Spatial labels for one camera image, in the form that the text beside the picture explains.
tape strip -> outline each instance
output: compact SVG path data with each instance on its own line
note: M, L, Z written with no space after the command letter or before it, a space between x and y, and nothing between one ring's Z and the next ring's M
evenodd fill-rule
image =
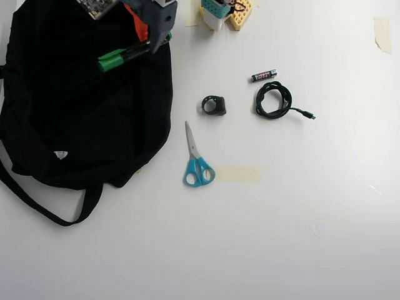
M199 25L199 11L201 6L201 0L185 0L185 26L197 26Z
M392 54L390 20L385 17L374 18L375 43L383 52Z
M258 183L261 181L261 168L258 166L217 166L216 181L226 183Z

scissors blade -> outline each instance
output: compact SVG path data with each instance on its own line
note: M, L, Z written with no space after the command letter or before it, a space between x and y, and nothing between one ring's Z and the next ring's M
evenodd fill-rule
M190 129L189 122L185 122L186 128L186 139L187 139L187 146L189 147L189 153L191 157L200 158L199 151L196 147L196 143L194 142L193 133Z

black plastic clip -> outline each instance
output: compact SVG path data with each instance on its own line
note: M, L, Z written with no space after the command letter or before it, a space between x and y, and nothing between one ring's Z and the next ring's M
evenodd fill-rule
M212 111L206 111L206 103L210 100L213 100L215 102L215 108ZM210 116L223 116L226 114L226 108L225 108L225 99L223 97L218 97L218 96L208 96L205 97L204 100L202 101L202 110L206 113L209 114Z

backpack logo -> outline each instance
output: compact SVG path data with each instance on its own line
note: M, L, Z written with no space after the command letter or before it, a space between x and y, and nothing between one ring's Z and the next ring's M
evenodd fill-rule
M54 153L56 153L56 156L60 159L60 161L62 161L68 155L67 151L55 151Z

green marker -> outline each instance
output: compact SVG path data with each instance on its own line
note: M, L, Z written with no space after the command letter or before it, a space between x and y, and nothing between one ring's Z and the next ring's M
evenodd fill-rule
M172 39L172 34L169 33L167 38L161 43L162 45L167 44ZM137 43L126 49L117 49L113 52L107 53L99 57L99 68L102 72L108 72L116 67L122 66L128 61L132 61L139 56L146 54L150 51L150 41Z

